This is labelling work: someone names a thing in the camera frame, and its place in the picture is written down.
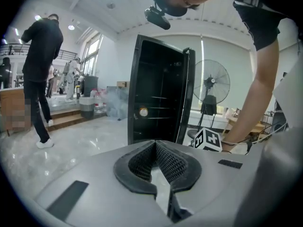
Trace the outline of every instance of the open door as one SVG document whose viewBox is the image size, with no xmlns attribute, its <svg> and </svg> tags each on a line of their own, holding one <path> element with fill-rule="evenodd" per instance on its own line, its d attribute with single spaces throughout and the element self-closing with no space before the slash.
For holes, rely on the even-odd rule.
<svg viewBox="0 0 303 227">
<path fill-rule="evenodd" d="M 183 143 L 195 80 L 195 51 L 139 35 L 128 102 L 128 144 Z"/>
</svg>

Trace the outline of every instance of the electric fan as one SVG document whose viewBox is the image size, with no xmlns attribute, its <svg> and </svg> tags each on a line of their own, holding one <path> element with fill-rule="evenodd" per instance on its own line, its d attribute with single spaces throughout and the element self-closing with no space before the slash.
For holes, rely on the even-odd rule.
<svg viewBox="0 0 303 227">
<path fill-rule="evenodd" d="M 222 102 L 230 90 L 229 75 L 220 63 L 213 60 L 199 61 L 196 64 L 194 96 L 201 106 L 201 118 L 197 130 L 189 130 L 189 137 L 195 137 L 200 131 L 203 116 L 216 114 L 216 105 Z"/>
</svg>

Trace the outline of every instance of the desk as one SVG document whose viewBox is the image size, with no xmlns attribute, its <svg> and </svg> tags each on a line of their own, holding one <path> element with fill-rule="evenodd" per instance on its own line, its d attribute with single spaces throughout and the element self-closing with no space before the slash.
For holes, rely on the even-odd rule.
<svg viewBox="0 0 303 227">
<path fill-rule="evenodd" d="M 23 87 L 0 90 L 0 103 L 4 128 L 8 135 L 12 130 L 30 129 L 30 115 L 25 116 Z"/>
<path fill-rule="evenodd" d="M 228 122 L 227 122 L 227 125 L 226 125 L 222 135 L 224 135 L 224 133 L 227 130 L 227 127 L 228 127 L 229 124 L 231 126 L 234 126 L 236 124 L 238 118 L 230 117 L 230 118 L 227 118 L 227 120 L 228 120 Z M 251 133 L 260 133 L 265 129 L 265 127 L 266 127 L 266 125 L 263 125 L 261 123 L 257 123 L 256 126 L 250 132 Z"/>
</svg>

